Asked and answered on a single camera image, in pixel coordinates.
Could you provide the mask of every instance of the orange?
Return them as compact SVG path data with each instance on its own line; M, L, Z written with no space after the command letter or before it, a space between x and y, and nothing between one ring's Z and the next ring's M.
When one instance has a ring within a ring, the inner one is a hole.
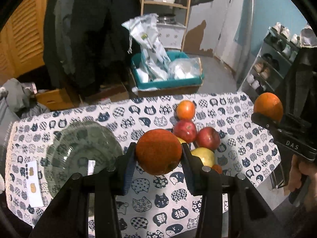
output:
M194 118L195 113L195 105L189 100L183 100L176 108L176 114L180 120L191 120Z
M280 122L283 117L283 105L276 95L266 92L256 99L253 112L261 113L274 121Z
M212 169L214 169L218 174L222 174L222 167L220 165L213 165Z
M135 156L144 171L161 176L177 167L182 156L182 145L168 130L150 130L138 140Z

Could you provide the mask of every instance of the teal box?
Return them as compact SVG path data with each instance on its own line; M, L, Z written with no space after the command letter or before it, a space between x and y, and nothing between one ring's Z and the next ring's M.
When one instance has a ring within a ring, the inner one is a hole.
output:
M169 51L166 53L171 61L174 61L175 59L178 59L178 58L189 58L184 52ZM171 88L171 87L179 87L179 86L201 85L202 80L204 78L204 75L202 72L201 76L196 78L141 83L140 77L136 71L137 67L140 65L140 62L141 62L141 54L136 54L131 59L132 74L134 76L138 89L148 89L148 88L154 88L154 87L158 89L163 89L163 88Z

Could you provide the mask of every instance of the tablecloth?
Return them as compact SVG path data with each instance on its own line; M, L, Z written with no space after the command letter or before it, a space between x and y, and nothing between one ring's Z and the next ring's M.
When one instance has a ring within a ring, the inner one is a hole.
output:
M10 210L24 222L34 226L52 200L44 176L50 164L46 149L61 131L75 121L94 120L109 128L124 151L148 130L171 130L177 122L175 109L181 100L197 106L193 119L197 131L214 127L221 145L215 151L216 162L225 175L244 173L256 187L279 164L281 158L270 133L251 122L253 103L243 93L190 94L136 98L106 105L45 113L16 122L11 131L6 158L6 196ZM37 160L39 165L42 208L29 205L26 192L25 165ZM201 197L188 191L181 164L164 176L151 176L138 165L126 196L117 196L117 210L123 237L170 237L196 228ZM223 211L228 210L223 195ZM89 235L94 237L94 217L89 218Z

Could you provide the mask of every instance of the human hand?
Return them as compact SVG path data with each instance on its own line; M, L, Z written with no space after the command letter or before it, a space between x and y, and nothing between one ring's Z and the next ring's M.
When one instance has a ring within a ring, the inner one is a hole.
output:
M288 189L291 192L301 187L302 174L308 176L311 180L307 195L304 200L304 206L306 210L310 211L315 206L317 206L317 166L313 163L300 161L298 156L293 155L292 167L291 171L289 172L288 182Z

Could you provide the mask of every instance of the white sneaker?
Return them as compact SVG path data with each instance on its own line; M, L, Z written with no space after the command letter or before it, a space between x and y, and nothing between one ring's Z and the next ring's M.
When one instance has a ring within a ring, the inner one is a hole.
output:
M254 81L251 85L252 88L257 89L260 86L259 81Z
M254 82L254 76L252 74L249 74L247 77L247 82L251 85Z
M284 54L284 56L289 59L289 57L291 56L291 48L289 45L286 45L285 49L282 51L282 54Z
M283 35L284 37L286 37L286 39L289 39L289 29L287 27L282 29L281 35Z
M298 35L294 34L291 38L291 42L297 46L298 44L298 39L297 39Z
M276 30L278 33L280 33L281 31L281 24L279 22L277 22L272 29Z
M294 62L296 56L297 56L297 52L296 52L296 51L293 51L292 54L291 54L291 57L289 58L289 60L290 60L291 62Z

